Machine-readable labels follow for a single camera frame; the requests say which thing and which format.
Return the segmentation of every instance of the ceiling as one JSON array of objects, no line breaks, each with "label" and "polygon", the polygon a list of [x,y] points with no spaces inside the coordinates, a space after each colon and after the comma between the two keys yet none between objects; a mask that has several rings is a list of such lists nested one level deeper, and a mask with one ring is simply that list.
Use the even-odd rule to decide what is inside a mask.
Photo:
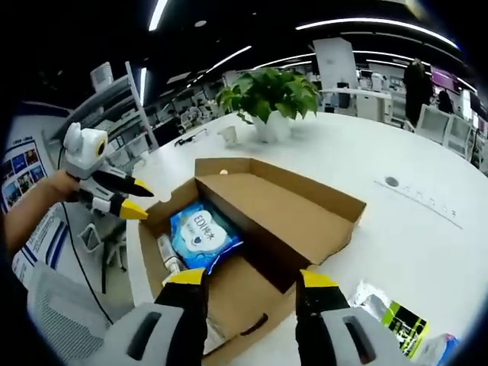
[{"label": "ceiling", "polygon": [[[16,45],[23,65],[23,99],[75,108],[93,93],[90,71],[110,61],[114,76],[118,77],[124,73],[124,61],[129,60],[134,70],[148,70],[146,103],[150,104],[170,89],[185,89],[199,71],[243,47],[252,49],[209,72],[199,82],[217,79],[227,70],[251,69],[275,59],[310,53],[313,40],[337,36],[350,41],[354,50],[417,56],[474,82],[472,71],[461,62],[461,51],[413,30],[389,24],[295,29],[328,19],[375,17],[422,25],[456,40],[458,34],[449,34],[447,28],[439,29],[440,21],[432,21],[436,19],[432,15],[437,13],[430,12],[430,22],[425,24],[397,2],[246,0],[236,4],[229,0],[169,0],[158,29],[149,32],[156,3],[157,0],[34,3],[29,12],[32,14],[23,18],[29,31]],[[197,21],[207,23],[195,27]],[[371,58],[356,56],[357,63]],[[390,57],[374,58],[392,61]],[[171,77],[184,72],[190,73],[186,79],[167,85]]]}]

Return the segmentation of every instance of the cardboard box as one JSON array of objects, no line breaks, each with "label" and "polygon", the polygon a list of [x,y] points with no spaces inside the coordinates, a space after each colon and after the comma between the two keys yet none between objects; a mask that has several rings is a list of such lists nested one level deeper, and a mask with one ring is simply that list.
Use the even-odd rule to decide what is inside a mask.
[{"label": "cardboard box", "polygon": [[140,224],[154,297],[167,273],[156,238],[170,234],[173,214],[201,198],[229,217],[245,242],[210,276],[209,317],[227,342],[204,363],[225,364],[290,315],[299,269],[344,248],[366,203],[255,159],[198,159],[195,177]]}]

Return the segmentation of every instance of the green leaves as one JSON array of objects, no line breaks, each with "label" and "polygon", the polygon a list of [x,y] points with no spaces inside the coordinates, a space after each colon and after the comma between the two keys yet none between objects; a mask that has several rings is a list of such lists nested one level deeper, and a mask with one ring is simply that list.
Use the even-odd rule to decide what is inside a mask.
[{"label": "green leaves", "polygon": [[318,94],[315,86],[301,74],[266,69],[242,74],[232,87],[219,92],[217,103],[225,111],[237,111],[246,123],[251,121],[246,120],[243,111],[267,123],[272,111],[291,119],[297,113],[316,114]]}]

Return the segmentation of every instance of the human arm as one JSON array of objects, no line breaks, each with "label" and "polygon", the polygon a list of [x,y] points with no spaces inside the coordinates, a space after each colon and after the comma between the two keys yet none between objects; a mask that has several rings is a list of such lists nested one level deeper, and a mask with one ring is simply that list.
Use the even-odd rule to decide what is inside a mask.
[{"label": "human arm", "polygon": [[72,192],[79,189],[79,183],[66,171],[59,170],[38,181],[4,216],[5,243],[7,255],[13,259],[29,240],[47,211],[56,203],[65,201]]}]

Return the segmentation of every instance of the wet wipes package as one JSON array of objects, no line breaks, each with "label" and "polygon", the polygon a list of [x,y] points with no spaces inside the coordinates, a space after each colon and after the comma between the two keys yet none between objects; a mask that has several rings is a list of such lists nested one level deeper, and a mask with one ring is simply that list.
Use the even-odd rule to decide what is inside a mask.
[{"label": "wet wipes package", "polygon": [[188,268],[206,268],[210,274],[218,261],[242,240],[228,221],[205,202],[196,202],[171,217],[172,245]]}]

